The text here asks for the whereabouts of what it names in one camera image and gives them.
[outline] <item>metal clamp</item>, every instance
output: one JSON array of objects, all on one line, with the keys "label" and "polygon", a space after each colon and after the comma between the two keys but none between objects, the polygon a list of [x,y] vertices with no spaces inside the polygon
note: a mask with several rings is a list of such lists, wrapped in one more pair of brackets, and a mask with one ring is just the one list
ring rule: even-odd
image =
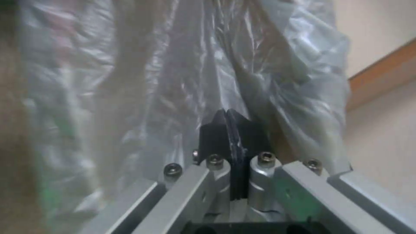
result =
[{"label": "metal clamp", "polygon": [[283,208],[273,193],[275,169],[282,166],[270,152],[261,152],[250,161],[247,219],[253,222],[284,221]]},{"label": "metal clamp", "polygon": [[217,193],[204,221],[227,222],[230,216],[230,163],[220,155],[212,154],[200,166],[213,172]]}]

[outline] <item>black bracket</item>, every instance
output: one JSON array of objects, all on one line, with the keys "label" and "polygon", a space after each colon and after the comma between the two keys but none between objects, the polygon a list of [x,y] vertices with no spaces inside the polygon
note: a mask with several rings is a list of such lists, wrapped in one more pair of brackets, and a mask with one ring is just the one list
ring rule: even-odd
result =
[{"label": "black bracket", "polygon": [[200,128],[198,164],[211,154],[221,155],[230,163],[232,201],[247,198],[250,160],[261,152],[272,152],[261,124],[233,109],[217,111],[212,122]]}]

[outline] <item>brown object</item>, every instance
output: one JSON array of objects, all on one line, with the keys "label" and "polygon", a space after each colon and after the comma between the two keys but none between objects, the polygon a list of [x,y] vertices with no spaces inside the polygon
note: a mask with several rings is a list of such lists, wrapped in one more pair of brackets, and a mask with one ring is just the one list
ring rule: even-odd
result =
[{"label": "brown object", "polygon": [[413,40],[349,80],[352,95],[347,111],[415,78],[416,40]]}]

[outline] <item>cylindrical metal mount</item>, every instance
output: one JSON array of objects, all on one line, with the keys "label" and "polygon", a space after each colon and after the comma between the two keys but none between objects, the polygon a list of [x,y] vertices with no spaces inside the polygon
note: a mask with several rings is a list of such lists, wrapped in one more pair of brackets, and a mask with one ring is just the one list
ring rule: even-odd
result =
[{"label": "cylindrical metal mount", "polygon": [[276,201],[273,192],[275,169],[282,166],[272,153],[264,152],[250,161],[250,179],[248,188],[248,206],[261,212],[275,211],[278,220],[284,219],[284,210]]},{"label": "cylindrical metal mount", "polygon": [[218,169],[218,165],[214,165],[213,167],[209,162],[209,157],[202,161],[200,166],[207,167],[214,173],[215,179],[215,189],[217,191],[217,195],[215,197],[214,202],[212,203],[211,207],[209,208],[207,214],[216,214],[218,215],[214,222],[227,222],[230,213],[230,172],[231,166],[227,160],[223,158],[215,157],[215,160],[211,162],[218,162],[221,161],[221,168]]}]

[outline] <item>clear plastic film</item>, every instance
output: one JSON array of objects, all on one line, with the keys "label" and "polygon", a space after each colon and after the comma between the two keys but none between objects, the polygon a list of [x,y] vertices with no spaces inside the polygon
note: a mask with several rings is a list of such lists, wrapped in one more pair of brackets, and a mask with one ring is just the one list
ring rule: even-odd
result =
[{"label": "clear plastic film", "polygon": [[349,169],[348,40],[326,0],[27,0],[21,49],[41,197],[76,233],[138,177],[192,163],[221,108]]}]

